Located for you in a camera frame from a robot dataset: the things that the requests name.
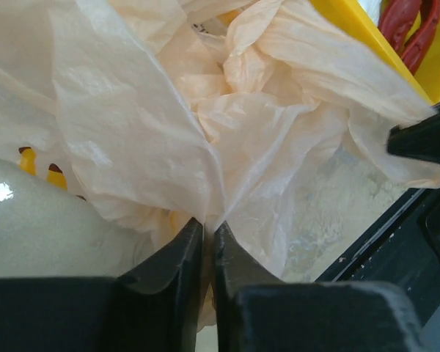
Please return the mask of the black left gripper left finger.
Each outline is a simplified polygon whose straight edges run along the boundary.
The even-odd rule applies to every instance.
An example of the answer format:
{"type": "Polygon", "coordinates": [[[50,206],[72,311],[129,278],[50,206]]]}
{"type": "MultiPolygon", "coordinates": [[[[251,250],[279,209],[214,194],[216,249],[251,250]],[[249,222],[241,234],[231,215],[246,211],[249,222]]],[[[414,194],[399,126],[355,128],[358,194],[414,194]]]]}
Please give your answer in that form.
{"type": "Polygon", "coordinates": [[[0,279],[0,351],[193,351],[202,225],[117,278],[0,279]]]}

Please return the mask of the translucent orange plastic bag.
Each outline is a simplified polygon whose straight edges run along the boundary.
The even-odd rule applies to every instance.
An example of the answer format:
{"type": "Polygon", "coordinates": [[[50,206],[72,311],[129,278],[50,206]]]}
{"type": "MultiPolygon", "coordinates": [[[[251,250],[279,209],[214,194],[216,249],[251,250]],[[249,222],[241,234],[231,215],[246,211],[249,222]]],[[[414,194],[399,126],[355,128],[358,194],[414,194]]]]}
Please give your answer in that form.
{"type": "Polygon", "coordinates": [[[432,108],[308,1],[0,1],[0,276],[118,275],[190,219],[281,276],[297,190],[432,108]]]}

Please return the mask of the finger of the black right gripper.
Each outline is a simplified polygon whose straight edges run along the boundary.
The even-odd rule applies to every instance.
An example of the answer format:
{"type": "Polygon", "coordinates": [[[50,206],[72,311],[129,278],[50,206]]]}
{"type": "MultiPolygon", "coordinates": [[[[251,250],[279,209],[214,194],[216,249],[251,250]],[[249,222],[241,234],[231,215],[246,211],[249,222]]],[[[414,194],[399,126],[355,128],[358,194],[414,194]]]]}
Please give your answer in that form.
{"type": "Polygon", "coordinates": [[[388,154],[440,165],[440,103],[434,108],[436,114],[416,125],[394,127],[386,143],[388,154]]]}

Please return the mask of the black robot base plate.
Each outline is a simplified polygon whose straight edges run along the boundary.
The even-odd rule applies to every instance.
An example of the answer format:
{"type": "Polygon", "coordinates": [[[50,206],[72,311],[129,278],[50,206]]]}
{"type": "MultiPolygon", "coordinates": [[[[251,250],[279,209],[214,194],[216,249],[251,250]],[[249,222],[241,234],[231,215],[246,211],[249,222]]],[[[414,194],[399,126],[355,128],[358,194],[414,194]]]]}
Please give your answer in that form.
{"type": "Polygon", "coordinates": [[[318,281],[390,282],[427,323],[440,306],[440,188],[406,191],[318,281]]]}

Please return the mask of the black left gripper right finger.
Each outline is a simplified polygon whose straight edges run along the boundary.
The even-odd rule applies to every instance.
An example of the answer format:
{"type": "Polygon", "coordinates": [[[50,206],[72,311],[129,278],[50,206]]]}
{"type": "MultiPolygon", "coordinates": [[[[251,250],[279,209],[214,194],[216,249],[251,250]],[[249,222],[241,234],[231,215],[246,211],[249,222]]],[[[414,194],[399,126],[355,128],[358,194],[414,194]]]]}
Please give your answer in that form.
{"type": "Polygon", "coordinates": [[[228,224],[214,233],[220,351],[424,351],[408,297],[385,282],[285,283],[228,224]]]}

